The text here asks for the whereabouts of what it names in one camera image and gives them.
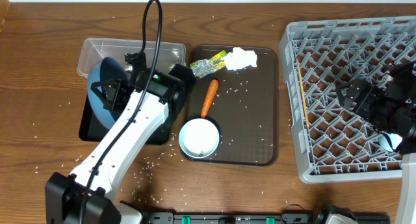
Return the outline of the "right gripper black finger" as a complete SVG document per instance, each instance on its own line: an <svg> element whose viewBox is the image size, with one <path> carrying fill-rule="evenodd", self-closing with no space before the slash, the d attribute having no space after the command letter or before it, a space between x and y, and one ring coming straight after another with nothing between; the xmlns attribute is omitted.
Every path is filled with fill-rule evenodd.
<svg viewBox="0 0 416 224"><path fill-rule="evenodd" d="M347 109L347 107L345 105L345 99L346 99L346 97L343 95L342 90L337 90L335 88L335 93L337 95L338 102L339 102L340 106L343 107L344 109Z"/></svg>
<svg viewBox="0 0 416 224"><path fill-rule="evenodd" d="M345 89L345 88L350 88L351 86L353 86L354 84L356 84L358 82L359 82L359 79L354 79L352 81L337 85L336 89L337 90L342 90L342 89Z"/></svg>

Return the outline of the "white and pink cup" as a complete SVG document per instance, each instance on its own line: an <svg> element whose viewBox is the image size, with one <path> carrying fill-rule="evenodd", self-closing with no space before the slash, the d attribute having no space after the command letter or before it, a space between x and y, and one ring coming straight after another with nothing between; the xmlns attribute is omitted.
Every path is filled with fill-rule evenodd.
<svg viewBox="0 0 416 224"><path fill-rule="evenodd" d="M396 152L398 151L398 146L402 142L402 137L393 133L389 133L389 134L383 133L379 137L378 141L382 149L389 151L389 152Z"/></svg>

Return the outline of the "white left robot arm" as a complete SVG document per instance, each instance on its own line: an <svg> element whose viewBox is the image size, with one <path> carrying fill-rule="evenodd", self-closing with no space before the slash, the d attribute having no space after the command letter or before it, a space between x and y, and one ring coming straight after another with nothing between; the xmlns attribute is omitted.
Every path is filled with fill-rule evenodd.
<svg viewBox="0 0 416 224"><path fill-rule="evenodd" d="M137 209L114 204L127 170L150 136L173 123L196 83L191 69L143 71L127 89L127 104L92 153L64 176L45 185L47 223L141 223Z"/></svg>

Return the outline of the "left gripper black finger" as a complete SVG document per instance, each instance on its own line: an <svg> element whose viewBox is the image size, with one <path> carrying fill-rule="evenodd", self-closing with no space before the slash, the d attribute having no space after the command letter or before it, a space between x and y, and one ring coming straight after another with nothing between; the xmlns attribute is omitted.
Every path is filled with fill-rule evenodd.
<svg viewBox="0 0 416 224"><path fill-rule="evenodd" d="M97 89L99 87L108 87L112 85L112 79L106 80L106 81L97 81L93 82L90 86L90 89Z"/></svg>
<svg viewBox="0 0 416 224"><path fill-rule="evenodd" d="M103 104L103 92L101 87L90 88L90 102Z"/></svg>

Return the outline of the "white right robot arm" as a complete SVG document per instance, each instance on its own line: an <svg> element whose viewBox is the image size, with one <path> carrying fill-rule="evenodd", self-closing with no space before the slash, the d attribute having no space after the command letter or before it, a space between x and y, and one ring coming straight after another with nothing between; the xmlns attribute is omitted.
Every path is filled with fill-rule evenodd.
<svg viewBox="0 0 416 224"><path fill-rule="evenodd" d="M390 66L385 88L364 78L337 85L339 104L382 134L402 155L402 188L397 223L415 223L415 62Z"/></svg>

